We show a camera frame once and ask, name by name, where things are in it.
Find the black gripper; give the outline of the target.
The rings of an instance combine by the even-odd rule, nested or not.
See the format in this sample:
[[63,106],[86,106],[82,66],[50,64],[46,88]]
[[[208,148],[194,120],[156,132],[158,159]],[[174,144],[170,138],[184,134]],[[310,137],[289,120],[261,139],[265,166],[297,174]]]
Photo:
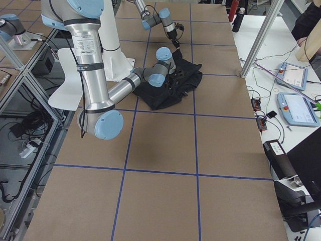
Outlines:
[[171,23],[166,26],[166,34],[167,37],[173,42],[173,45],[175,46],[176,49],[180,48],[180,42],[177,37],[177,29],[181,30],[182,32],[184,31],[184,26],[179,23]]
[[184,84],[187,81],[189,75],[187,72],[185,72],[182,69],[176,69],[172,74],[167,75],[167,83],[166,83],[166,88],[168,91],[169,96],[174,96],[174,95],[184,95],[185,90],[184,90]]

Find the neighbour robot arm base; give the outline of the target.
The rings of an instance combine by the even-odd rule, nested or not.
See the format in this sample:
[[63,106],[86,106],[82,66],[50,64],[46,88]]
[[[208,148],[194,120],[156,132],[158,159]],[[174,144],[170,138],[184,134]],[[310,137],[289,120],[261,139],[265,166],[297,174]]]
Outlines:
[[31,51],[38,41],[38,38],[31,38],[15,14],[1,16],[1,37],[9,43],[13,50]]

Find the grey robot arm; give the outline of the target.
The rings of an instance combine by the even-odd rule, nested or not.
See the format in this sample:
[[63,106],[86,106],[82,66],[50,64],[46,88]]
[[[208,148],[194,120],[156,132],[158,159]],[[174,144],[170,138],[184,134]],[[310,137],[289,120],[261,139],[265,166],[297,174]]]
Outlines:
[[150,30],[158,24],[162,24],[164,32],[167,38],[172,42],[175,48],[178,50],[180,48],[180,42],[177,34],[177,30],[184,32],[185,28],[182,24],[175,23],[171,18],[171,13],[168,8],[163,8],[159,12],[154,9],[154,14],[152,14],[148,9],[148,5],[144,1],[137,0],[133,1],[135,4],[140,17],[142,19],[142,26],[145,30]]
[[154,66],[134,68],[121,51],[111,1],[41,1],[41,9],[46,26],[72,36],[70,51],[82,85],[82,133],[115,138],[123,128],[116,104],[144,81],[161,87],[177,69],[171,51],[161,47]]

